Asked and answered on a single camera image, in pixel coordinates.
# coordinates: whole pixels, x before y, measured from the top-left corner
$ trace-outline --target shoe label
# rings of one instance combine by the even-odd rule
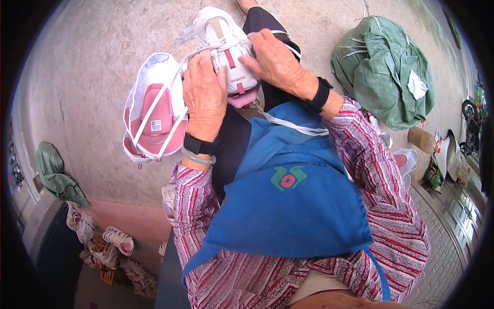
[[[151,121],[151,132],[161,131],[161,119]]]

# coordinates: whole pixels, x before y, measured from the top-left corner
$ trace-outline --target white paper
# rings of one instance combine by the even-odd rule
[[[408,90],[413,94],[415,100],[420,99],[429,90],[420,80],[420,77],[412,70],[410,71],[410,77],[408,79]]]

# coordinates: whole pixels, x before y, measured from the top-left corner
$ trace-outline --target apron logo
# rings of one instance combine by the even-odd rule
[[[307,178],[307,175],[302,172],[301,168],[303,168],[303,166],[294,166],[289,171],[291,175],[287,175],[286,168],[282,166],[276,166],[274,168],[276,170],[276,173],[273,175],[273,177],[271,177],[271,183],[281,191],[283,191],[283,188],[288,187],[295,189],[295,187],[298,186],[298,184],[301,183],[302,180]]]

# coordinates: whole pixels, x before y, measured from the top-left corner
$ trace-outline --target motorcycle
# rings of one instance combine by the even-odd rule
[[[466,119],[466,141],[460,143],[460,151],[464,156],[469,156],[479,152],[482,117],[470,100],[463,102],[462,112]]]

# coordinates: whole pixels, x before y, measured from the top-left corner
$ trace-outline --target green tarp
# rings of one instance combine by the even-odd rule
[[[338,42],[331,69],[345,95],[394,131],[416,126],[434,107],[427,59],[400,25],[384,17],[366,17],[350,30]],[[411,70],[428,88],[419,99],[407,86]]]
[[[63,160],[52,144],[38,145],[36,164],[41,182],[57,200],[76,202],[80,208],[91,206],[74,178],[63,173]]]

